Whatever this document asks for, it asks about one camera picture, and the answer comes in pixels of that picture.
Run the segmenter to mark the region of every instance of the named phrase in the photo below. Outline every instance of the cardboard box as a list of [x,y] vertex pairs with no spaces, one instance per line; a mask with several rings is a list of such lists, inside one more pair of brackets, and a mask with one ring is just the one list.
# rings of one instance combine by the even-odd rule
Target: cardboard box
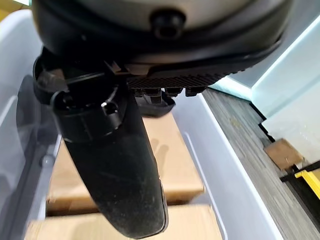
[[304,160],[304,157],[285,139],[280,139],[264,148],[264,151],[281,170]]
[[[165,232],[146,240],[222,240],[215,214],[208,205],[170,206]],[[49,217],[31,222],[24,240],[129,240],[99,213]]]
[[[143,119],[169,205],[185,203],[204,192],[172,114]],[[97,207],[62,142],[46,200],[49,216],[95,213]]]

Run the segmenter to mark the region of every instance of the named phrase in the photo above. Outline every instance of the wooden floor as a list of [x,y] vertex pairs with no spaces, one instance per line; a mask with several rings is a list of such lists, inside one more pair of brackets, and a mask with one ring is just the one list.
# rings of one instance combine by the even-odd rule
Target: wooden floor
[[320,240],[320,233],[279,176],[263,147],[271,142],[259,128],[263,120],[249,102],[212,89],[203,93],[213,115],[239,157],[285,240]]

